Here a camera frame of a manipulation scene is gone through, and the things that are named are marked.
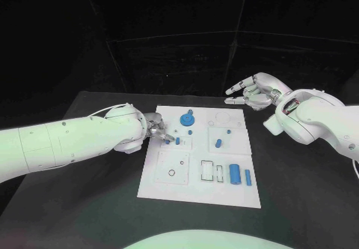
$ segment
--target white cable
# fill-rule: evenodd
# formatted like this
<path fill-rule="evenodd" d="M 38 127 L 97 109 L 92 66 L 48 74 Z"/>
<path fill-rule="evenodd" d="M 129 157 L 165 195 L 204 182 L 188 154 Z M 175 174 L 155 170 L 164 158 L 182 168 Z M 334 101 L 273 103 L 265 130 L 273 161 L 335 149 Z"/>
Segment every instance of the white cable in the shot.
<path fill-rule="evenodd" d="M 359 172 L 357 172 L 357 169 L 355 169 L 354 160 L 353 160 L 353 170 L 354 170 L 354 173 L 355 173 L 355 176 L 357 176 L 357 179 L 359 179 Z"/>
<path fill-rule="evenodd" d="M 125 104 L 109 106 L 109 107 L 106 107 L 105 109 L 97 110 L 94 113 L 92 113 L 90 115 L 87 115 L 87 117 L 93 116 L 93 115 L 97 114 L 99 112 L 102 112 L 102 111 L 105 111 L 105 110 L 107 110 L 107 109 L 110 109 L 110 108 L 116 108 L 116 107 L 119 107 L 119 106 L 122 106 L 122 105 L 125 105 Z"/>

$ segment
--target puzzle board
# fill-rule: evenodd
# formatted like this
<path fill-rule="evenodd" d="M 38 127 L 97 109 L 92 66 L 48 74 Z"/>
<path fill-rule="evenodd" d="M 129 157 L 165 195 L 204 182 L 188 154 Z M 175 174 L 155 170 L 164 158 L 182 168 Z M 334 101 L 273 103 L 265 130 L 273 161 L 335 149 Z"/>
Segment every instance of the puzzle board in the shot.
<path fill-rule="evenodd" d="M 193 110 L 194 124 L 184 127 L 180 116 L 188 110 Z M 162 116 L 165 133 L 178 137 L 178 144 L 149 139 L 136 197 L 259 209 L 243 111 L 156 106 L 155 112 Z M 237 185 L 230 184 L 230 164 L 239 165 L 242 183 Z M 250 172 L 250 186 L 246 186 L 244 170 Z"/>

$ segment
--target dark background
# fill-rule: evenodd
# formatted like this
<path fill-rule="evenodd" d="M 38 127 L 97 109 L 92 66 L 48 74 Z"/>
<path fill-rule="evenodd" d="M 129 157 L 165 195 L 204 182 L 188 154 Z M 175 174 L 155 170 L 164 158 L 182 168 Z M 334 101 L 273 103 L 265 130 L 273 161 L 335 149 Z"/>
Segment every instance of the dark background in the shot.
<path fill-rule="evenodd" d="M 61 119 L 81 90 L 223 96 L 257 72 L 357 103 L 354 3 L 0 1 L 0 129 Z"/>

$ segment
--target black table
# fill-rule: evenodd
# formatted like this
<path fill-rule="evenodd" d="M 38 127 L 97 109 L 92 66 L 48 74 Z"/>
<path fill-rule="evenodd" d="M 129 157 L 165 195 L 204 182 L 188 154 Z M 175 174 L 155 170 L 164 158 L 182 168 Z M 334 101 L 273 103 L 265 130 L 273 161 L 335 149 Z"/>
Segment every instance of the black table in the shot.
<path fill-rule="evenodd" d="M 133 104 L 242 108 L 260 209 L 136 198 L 148 140 L 133 154 L 115 151 L 25 176 L 0 217 L 1 248 L 120 248 L 168 231 L 242 233 L 295 248 L 359 248 L 359 183 L 350 160 L 318 140 L 272 136 L 255 112 L 223 98 L 80 92 L 64 119 Z"/>

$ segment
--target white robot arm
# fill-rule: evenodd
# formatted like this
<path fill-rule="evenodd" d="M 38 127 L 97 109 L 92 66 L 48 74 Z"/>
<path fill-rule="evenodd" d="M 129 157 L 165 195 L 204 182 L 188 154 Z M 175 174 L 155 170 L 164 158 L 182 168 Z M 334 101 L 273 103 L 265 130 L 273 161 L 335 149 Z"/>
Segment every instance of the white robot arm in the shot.
<path fill-rule="evenodd" d="M 227 104 L 247 104 L 255 110 L 269 104 L 275 114 L 263 122 L 273 135 L 282 131 L 302 144 L 322 138 L 334 150 L 359 160 L 359 106 L 344 106 L 341 101 L 315 89 L 292 91 L 270 75 L 257 73 L 226 90 L 243 89 L 243 96 L 226 98 Z"/>
<path fill-rule="evenodd" d="M 105 117 L 93 116 L 109 109 Z M 161 115 L 142 114 L 129 104 L 87 117 L 0 131 L 0 183 L 34 171 L 56 169 L 110 149 L 132 153 L 145 137 L 174 141 Z"/>

